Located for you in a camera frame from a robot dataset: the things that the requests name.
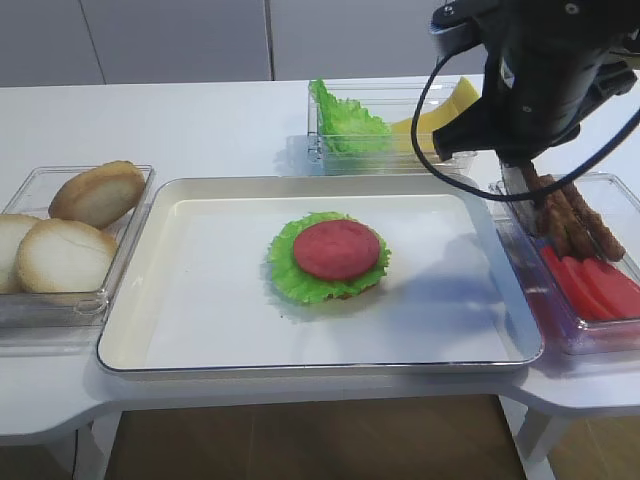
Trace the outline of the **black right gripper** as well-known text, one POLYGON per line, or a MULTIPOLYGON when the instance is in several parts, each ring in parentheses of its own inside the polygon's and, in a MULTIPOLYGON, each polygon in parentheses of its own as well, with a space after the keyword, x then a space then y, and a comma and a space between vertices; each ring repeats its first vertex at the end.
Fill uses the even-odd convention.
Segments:
POLYGON ((493 150, 528 161, 573 140, 580 123, 635 74, 610 53, 639 29, 636 1, 452 1, 430 31, 441 53, 487 51, 481 97, 433 133, 438 156, 493 150))

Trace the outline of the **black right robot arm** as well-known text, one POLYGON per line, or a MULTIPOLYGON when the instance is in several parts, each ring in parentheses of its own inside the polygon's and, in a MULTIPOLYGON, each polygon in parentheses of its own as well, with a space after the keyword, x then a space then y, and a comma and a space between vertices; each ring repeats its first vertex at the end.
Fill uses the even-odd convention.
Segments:
POLYGON ((493 150, 512 165, 573 140, 581 122, 637 77, 615 56, 639 29, 636 1, 454 1, 437 9, 437 33, 457 55, 479 44, 481 97, 433 133, 438 156, 493 150))

